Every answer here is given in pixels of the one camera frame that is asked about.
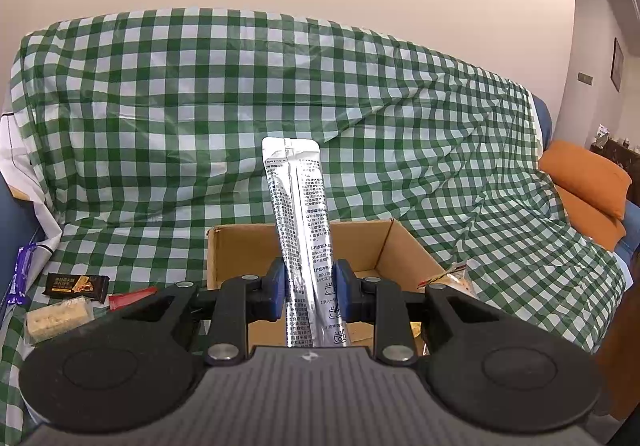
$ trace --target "orange pillow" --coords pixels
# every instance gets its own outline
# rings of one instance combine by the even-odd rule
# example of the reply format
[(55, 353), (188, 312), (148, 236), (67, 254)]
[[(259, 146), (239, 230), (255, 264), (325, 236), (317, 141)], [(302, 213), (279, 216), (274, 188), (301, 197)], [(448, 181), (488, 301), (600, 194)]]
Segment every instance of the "orange pillow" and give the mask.
[(554, 141), (538, 162), (552, 181), (618, 220), (625, 216), (628, 173), (608, 159), (567, 141)]
[(557, 184), (556, 190), (562, 199), (571, 226), (582, 235), (591, 237), (603, 248), (613, 251), (618, 241), (626, 235), (622, 222), (606, 216)]

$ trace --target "open brown box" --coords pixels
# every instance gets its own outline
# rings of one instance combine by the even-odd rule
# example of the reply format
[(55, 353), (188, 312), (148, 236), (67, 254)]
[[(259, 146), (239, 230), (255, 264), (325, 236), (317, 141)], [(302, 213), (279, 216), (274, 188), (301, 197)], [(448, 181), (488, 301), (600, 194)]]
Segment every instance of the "open brown box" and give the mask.
[[(404, 291), (416, 291), (422, 280), (444, 270), (396, 220), (331, 223), (334, 260), (346, 259), (356, 276), (382, 277), (398, 283)], [(226, 279), (240, 275), (265, 275), (273, 259), (281, 256), (275, 225), (234, 224), (209, 230), (207, 286), (217, 289)], [(370, 346), (373, 326), (348, 324), (354, 345)], [(249, 325), (249, 348), (284, 345), (284, 317), (276, 322)]]

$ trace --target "metal screw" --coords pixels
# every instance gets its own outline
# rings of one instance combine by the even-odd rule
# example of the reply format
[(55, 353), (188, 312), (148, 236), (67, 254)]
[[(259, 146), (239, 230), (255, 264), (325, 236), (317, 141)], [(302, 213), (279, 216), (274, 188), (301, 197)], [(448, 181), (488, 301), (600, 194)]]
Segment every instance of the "metal screw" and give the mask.
[(207, 356), (217, 361), (232, 360), (238, 356), (239, 353), (240, 350), (238, 350), (238, 347), (231, 343), (216, 343), (207, 349)]
[(414, 357), (414, 352), (404, 345), (389, 345), (382, 350), (383, 356), (390, 361), (404, 362)]

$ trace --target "red wrapper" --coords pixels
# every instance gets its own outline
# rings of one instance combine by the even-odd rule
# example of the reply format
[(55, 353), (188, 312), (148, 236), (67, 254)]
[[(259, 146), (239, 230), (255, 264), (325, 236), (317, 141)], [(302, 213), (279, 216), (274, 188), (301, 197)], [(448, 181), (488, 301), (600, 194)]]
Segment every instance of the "red wrapper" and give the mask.
[(140, 289), (139, 291), (134, 291), (133, 293), (125, 293), (124, 295), (109, 295), (109, 309), (111, 311), (115, 311), (120, 307), (130, 305), (135, 301), (142, 300), (146, 296), (152, 295), (153, 293), (157, 292), (157, 287), (147, 287), (146, 289)]

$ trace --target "picture frame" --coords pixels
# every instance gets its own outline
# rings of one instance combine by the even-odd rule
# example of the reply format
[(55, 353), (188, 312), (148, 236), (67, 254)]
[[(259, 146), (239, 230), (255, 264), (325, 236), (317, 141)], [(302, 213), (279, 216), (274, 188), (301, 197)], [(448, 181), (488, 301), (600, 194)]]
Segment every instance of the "picture frame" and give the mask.
[(618, 38), (614, 38), (613, 41), (613, 62), (611, 62), (611, 81), (613, 82), (616, 91), (620, 92), (620, 85), (622, 84), (622, 71), (625, 65), (625, 55), (622, 52)]

